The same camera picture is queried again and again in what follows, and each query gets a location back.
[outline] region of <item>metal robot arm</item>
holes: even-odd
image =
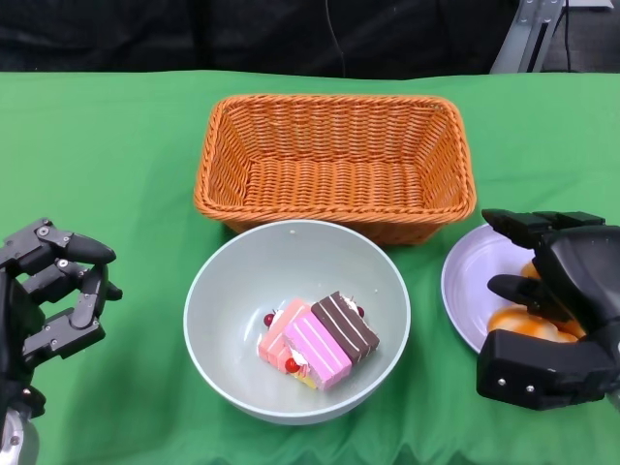
[[[25,431],[28,420],[45,412],[46,403],[31,386],[34,369],[55,356],[70,357],[105,337],[99,322],[105,302],[122,297],[108,280],[108,264],[115,258],[104,244],[60,231],[48,219],[4,240],[0,248],[2,463],[34,463],[24,444]],[[30,277],[20,284],[17,277],[23,273]],[[46,319],[39,305],[57,302],[75,289],[80,290],[76,306]]]
[[[514,244],[533,249],[541,280],[493,277],[488,288],[555,320],[575,318],[586,336],[573,344],[498,329],[478,359],[478,392],[545,410],[602,399],[620,388],[620,228],[587,213],[482,216]]]

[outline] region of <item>green table cover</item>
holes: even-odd
[[[125,291],[103,316],[105,341],[38,369],[39,463],[620,462],[620,415],[607,402],[536,413],[476,394],[476,357],[444,311],[440,274],[454,242],[481,224],[479,210],[423,246],[387,249],[409,289],[411,335],[360,407],[286,427],[211,390],[186,353],[183,304],[230,235],[197,213],[192,191],[211,107],[252,92],[446,97],[465,120],[479,208],[581,209],[620,223],[618,76],[0,76],[0,233],[48,216],[101,239],[116,250],[110,278]]]

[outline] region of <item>white plate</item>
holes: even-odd
[[[533,258],[532,250],[512,244],[488,225],[470,231],[450,250],[442,271],[444,306],[458,333],[477,353],[491,315],[511,304],[486,284],[496,274],[520,274]]]

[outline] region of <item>cake layer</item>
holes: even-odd
[[[317,388],[330,388],[351,372],[351,361],[312,313],[288,324],[284,336],[290,347],[307,360]]]
[[[269,331],[259,344],[259,356],[282,373],[287,373],[285,363],[291,357],[291,351],[285,344],[282,331],[292,320],[307,313],[310,313],[310,305],[300,298],[293,299],[283,312],[276,314]]]
[[[312,313],[355,365],[377,349],[379,337],[352,306],[336,292],[315,303]]]

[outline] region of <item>wicker basket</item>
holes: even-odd
[[[419,244],[470,215],[476,192],[460,114],[444,99],[250,95],[212,111],[195,203],[238,233],[304,218]]]

